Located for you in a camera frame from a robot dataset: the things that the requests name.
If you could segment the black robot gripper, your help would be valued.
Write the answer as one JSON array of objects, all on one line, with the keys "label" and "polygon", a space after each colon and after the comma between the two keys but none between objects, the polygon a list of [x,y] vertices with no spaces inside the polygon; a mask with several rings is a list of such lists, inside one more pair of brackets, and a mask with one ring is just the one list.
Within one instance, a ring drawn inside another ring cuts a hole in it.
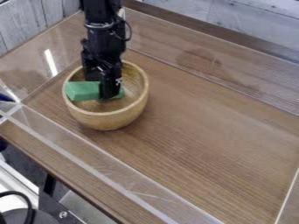
[{"label": "black robot gripper", "polygon": [[126,49],[125,22],[85,23],[87,36],[81,43],[85,81],[98,81],[98,97],[108,100],[121,94],[121,54]]}]

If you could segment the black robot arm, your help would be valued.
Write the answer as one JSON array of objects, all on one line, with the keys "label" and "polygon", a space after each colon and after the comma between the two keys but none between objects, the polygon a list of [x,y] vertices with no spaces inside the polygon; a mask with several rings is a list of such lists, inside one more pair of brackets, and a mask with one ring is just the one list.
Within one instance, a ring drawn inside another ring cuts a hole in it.
[{"label": "black robot arm", "polygon": [[121,87],[121,54],[126,49],[126,21],[120,0],[79,0],[86,37],[81,43],[85,81],[98,82],[98,99],[116,97]]}]

